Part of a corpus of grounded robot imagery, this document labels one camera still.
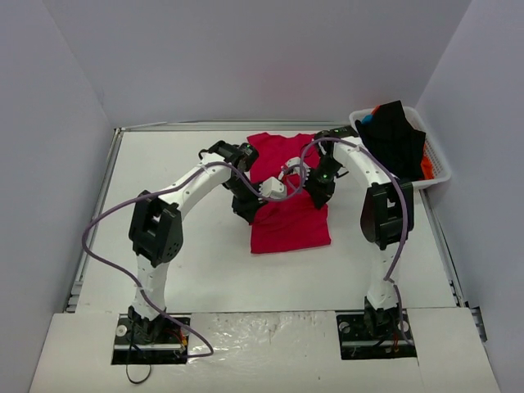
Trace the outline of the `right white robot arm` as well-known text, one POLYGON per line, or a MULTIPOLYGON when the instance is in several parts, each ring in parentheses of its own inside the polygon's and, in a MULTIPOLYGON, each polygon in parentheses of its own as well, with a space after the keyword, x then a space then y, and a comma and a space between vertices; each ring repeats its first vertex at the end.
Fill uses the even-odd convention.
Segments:
POLYGON ((413 184, 400 180, 364 146, 350 127, 324 130, 313 136, 302 152, 314 148, 319 156, 309 169, 304 189, 315 208, 327 204, 335 191, 340 169, 346 169, 365 191, 360 228, 373 252, 369 288, 364 297, 364 331, 384 337, 392 329, 392 318, 402 312, 396 268, 414 226, 413 184))

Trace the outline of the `red t shirt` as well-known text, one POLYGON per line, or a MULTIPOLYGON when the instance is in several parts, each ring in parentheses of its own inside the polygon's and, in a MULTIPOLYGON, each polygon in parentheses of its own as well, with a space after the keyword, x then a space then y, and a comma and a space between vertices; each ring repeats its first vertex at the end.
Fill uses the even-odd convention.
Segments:
MULTIPOLYGON (((282 167, 300 156, 312 139, 305 133, 293 137, 270 133, 249 136, 247 141, 259 152, 251 167, 251 181, 258 183, 279 176, 282 167)), ((251 225, 251 253, 256 255, 328 246, 331 241, 328 207, 316 209, 307 192, 262 206, 251 225)))

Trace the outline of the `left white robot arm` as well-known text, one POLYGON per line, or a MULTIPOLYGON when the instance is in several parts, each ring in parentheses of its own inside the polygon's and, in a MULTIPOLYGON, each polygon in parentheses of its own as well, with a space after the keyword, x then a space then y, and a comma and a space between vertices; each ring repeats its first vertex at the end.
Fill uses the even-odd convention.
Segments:
POLYGON ((183 219, 214 188, 222 186, 233 194, 233 213, 252 224, 259 208, 267 202, 259 199, 261 183, 246 176, 259 156, 249 143, 241 145, 218 141, 199 153, 199 163, 170 187, 177 190, 161 196, 149 196, 137 202, 129 229, 129 239, 138 261, 138 281, 153 305, 136 290, 128 317, 135 322, 135 332, 146 342, 155 342, 165 332, 160 313, 165 310, 165 283, 170 261, 183 246, 183 219))

